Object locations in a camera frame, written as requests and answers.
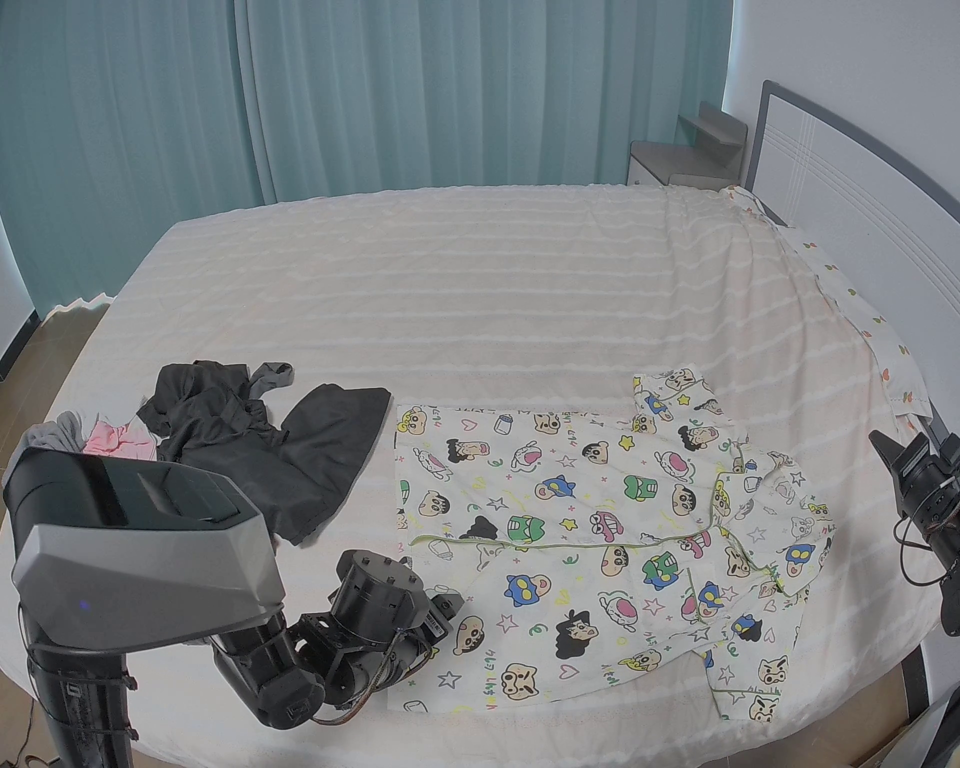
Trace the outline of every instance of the bed sheet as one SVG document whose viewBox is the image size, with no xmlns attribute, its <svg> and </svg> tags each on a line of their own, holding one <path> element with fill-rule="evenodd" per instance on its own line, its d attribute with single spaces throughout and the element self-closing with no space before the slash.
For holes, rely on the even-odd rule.
<svg viewBox="0 0 960 768">
<path fill-rule="evenodd" d="M 891 482 L 867 441 L 895 434 L 863 339 L 769 223 L 685 187 L 422 189 L 277 204 L 173 227 L 107 312 L 51 413 L 124 423 L 160 367 L 284 360 L 280 420 L 313 387 L 397 402 L 582 410 L 628 419 L 631 376 L 693 362 L 757 445 L 796 456 L 838 526 L 813 585 L 778 718 L 723 721 L 690 654 L 550 708 L 389 712 L 343 727 L 259 726 L 209 650 L 134 654 L 135 745 L 184 766 L 695 766 L 824 716 L 904 657 L 939 593 L 900 576 Z M 393 429 L 312 546 L 283 542 L 286 611 L 324 610 L 348 547 L 396 550 Z M 12 565 L 9 525 L 0 564 Z M 935 564 L 907 554 L 916 578 Z M 29 688 L 0 583 L 0 667 Z"/>
</svg>

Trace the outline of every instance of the teal curtain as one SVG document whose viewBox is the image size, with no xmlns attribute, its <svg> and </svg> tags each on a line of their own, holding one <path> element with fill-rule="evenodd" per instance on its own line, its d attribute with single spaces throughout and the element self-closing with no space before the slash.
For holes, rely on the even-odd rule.
<svg viewBox="0 0 960 768">
<path fill-rule="evenodd" d="M 732 0 L 0 0 L 0 215 L 38 310 L 176 221 L 450 184 L 621 183 L 719 106 Z"/>
</svg>

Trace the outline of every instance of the cartoon print shirt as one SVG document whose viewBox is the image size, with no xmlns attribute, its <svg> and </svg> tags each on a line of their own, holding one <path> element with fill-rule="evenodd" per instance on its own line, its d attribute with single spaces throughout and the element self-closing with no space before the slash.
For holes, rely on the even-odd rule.
<svg viewBox="0 0 960 768">
<path fill-rule="evenodd" d="M 694 651 L 722 716 L 773 717 L 828 509 L 694 369 L 634 383 L 632 423 L 398 408 L 400 551 L 466 603 L 390 708 L 549 704 Z"/>
</svg>

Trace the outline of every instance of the tiled floor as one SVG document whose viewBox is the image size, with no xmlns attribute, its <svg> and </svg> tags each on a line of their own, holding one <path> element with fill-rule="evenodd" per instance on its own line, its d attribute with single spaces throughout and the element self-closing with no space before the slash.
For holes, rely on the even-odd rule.
<svg viewBox="0 0 960 768">
<path fill-rule="evenodd" d="M 54 316 L 41 326 L 0 382 L 0 467 L 4 467 L 21 433 L 43 421 L 60 384 L 103 317 L 105 307 L 76 309 Z M 0 760 L 16 758 L 30 714 L 30 697 L 0 674 Z M 54 756 L 41 713 L 35 716 L 26 754 Z M 709 768 L 836 768 L 856 765 L 905 724 L 903 676 L 894 669 L 853 696 L 818 723 L 781 741 L 708 763 Z M 163 768 L 166 763 L 134 751 L 137 768 Z"/>
</svg>

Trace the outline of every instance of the bed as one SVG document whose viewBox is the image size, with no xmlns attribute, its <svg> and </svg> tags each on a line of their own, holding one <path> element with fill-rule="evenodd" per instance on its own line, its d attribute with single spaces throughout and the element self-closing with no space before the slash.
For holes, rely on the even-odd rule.
<svg viewBox="0 0 960 768">
<path fill-rule="evenodd" d="M 771 100 L 811 115 L 826 134 L 824 115 L 782 89 L 764 93 L 761 116 L 771 126 L 780 120 Z M 839 235 L 831 242 L 854 227 L 843 224 L 842 203 L 828 206 L 829 216 L 801 213 L 815 184 L 798 191 L 791 169 L 817 148 L 804 143 L 806 118 L 793 129 L 788 122 L 777 130 L 797 138 L 783 142 L 793 165 L 778 167 L 773 131 L 765 132 L 748 186 L 855 265 L 855 244 Z M 791 172 L 793 181 L 780 184 Z M 791 213 L 784 203 L 794 198 Z M 818 228 L 823 222 L 831 227 Z M 940 602 L 936 590 L 902 580 L 890 479 L 866 438 L 901 425 L 861 332 L 784 243 L 756 210 L 685 187 L 381 192 L 173 227 L 91 336 L 52 414 L 75 409 L 123 423 L 162 365 L 203 358 L 292 363 L 293 386 L 264 397 L 275 422 L 327 381 L 383 386 L 398 402 L 629 419 L 636 371 L 692 362 L 754 443 L 796 456 L 838 531 L 770 725 L 722 721 L 701 660 L 687 655 L 553 708 L 408 714 L 387 711 L 377 695 L 343 727 L 276 732 L 232 694 L 208 649 L 176 646 L 129 657 L 139 682 L 130 696 L 136 749 L 188 768 L 696 766 L 788 735 L 892 668 L 933 626 Z M 893 316 L 886 295 L 876 295 Z M 915 326 L 904 332 L 923 346 Z M 288 616 L 326 607 L 341 550 L 396 551 L 393 458 L 388 425 L 319 539 L 279 547 Z M 0 558 L 11 565 L 6 524 Z M 935 575 L 923 558 L 907 563 L 917 578 Z M 29 689 L 15 606 L 3 580 L 0 667 Z"/>
</svg>

